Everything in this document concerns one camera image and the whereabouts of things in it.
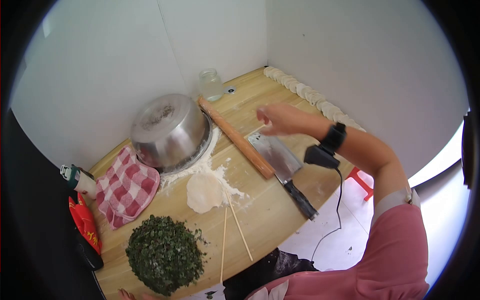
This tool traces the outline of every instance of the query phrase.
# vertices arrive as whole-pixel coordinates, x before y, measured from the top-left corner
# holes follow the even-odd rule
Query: black wristwatch
[[[346,135],[344,124],[337,123],[332,125],[328,130],[327,136],[320,141],[320,145],[313,145],[307,148],[303,162],[325,168],[337,168],[340,162],[333,156],[345,140]]]

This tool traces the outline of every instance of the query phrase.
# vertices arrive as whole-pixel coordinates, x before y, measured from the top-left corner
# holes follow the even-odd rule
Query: row of dumplings
[[[361,131],[365,131],[354,120],[350,119],[348,115],[344,114],[338,107],[328,102],[324,95],[315,91],[308,85],[300,83],[297,79],[291,75],[286,75],[282,71],[274,67],[266,67],[264,69],[264,75],[275,80],[279,84],[289,89],[292,93],[296,93],[301,98],[306,99],[310,105],[316,106],[323,115],[334,122],[343,123],[349,127],[356,128]]]

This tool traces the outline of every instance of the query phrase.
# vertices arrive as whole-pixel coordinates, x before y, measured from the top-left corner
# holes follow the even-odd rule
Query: red stool
[[[365,198],[363,198],[365,201],[368,201],[368,199],[370,199],[370,197],[373,196],[373,189],[370,188],[368,186],[368,184],[366,184],[359,176],[358,176],[358,172],[360,170],[357,168],[357,167],[354,167],[353,170],[350,172],[350,174],[347,176],[347,178],[345,180],[347,180],[348,178],[352,177],[353,179],[355,179],[355,181],[367,192],[367,195],[365,196]]]

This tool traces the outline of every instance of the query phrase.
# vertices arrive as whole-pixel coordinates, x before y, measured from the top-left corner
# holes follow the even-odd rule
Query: rolling pin
[[[205,112],[212,118],[212,120],[225,132],[228,138],[237,146],[237,148],[245,155],[249,161],[260,171],[260,173],[267,179],[275,175],[275,169],[255,150],[255,148],[243,138],[238,131],[233,128],[225,119],[218,113],[213,106],[208,103],[202,96],[198,97],[198,104],[205,110]]]

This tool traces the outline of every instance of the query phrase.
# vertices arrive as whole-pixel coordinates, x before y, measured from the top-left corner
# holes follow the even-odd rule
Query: pink shirt
[[[294,273],[268,283],[267,290],[288,280],[285,300],[422,299],[429,287],[427,235],[415,205],[418,195],[413,191],[414,204],[405,203],[405,195],[397,191],[379,202],[358,264],[341,271]]]

